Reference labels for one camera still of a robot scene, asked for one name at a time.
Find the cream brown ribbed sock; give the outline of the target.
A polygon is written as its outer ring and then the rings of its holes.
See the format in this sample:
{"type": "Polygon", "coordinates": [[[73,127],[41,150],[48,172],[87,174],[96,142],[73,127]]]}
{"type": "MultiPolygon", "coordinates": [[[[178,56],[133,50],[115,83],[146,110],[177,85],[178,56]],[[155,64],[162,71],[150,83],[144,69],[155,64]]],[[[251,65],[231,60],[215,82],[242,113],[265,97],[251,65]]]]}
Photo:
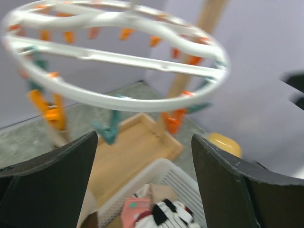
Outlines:
{"type": "Polygon", "coordinates": [[[59,148],[71,142],[71,137],[67,126],[63,130],[57,130],[49,123],[45,123],[47,136],[52,142],[53,147],[59,148]]]}

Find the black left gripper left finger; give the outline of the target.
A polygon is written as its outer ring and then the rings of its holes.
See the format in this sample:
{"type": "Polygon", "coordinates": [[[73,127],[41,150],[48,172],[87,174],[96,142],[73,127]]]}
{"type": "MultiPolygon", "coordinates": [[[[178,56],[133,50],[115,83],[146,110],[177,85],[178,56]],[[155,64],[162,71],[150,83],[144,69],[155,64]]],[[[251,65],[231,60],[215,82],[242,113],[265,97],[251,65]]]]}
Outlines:
{"type": "Polygon", "coordinates": [[[0,170],[2,228],[75,228],[98,136],[95,131],[0,170]]]}

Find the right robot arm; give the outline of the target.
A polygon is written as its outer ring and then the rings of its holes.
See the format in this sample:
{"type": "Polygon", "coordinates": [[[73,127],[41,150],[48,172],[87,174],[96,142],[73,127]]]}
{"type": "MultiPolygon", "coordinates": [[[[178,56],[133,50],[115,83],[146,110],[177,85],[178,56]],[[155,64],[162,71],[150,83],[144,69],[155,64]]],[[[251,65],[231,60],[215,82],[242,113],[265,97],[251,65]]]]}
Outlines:
{"type": "Polygon", "coordinates": [[[289,100],[302,111],[304,110],[304,70],[284,73],[281,81],[293,89],[289,100]]]}

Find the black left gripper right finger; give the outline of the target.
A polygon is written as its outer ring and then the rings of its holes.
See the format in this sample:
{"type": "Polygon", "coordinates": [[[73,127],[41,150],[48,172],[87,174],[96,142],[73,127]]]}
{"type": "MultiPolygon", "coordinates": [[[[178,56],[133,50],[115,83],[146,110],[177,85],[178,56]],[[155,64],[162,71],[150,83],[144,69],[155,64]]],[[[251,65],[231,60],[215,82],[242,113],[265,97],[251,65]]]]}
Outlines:
{"type": "Polygon", "coordinates": [[[301,228],[304,181],[236,157],[200,135],[193,163],[209,228],[301,228]]]}

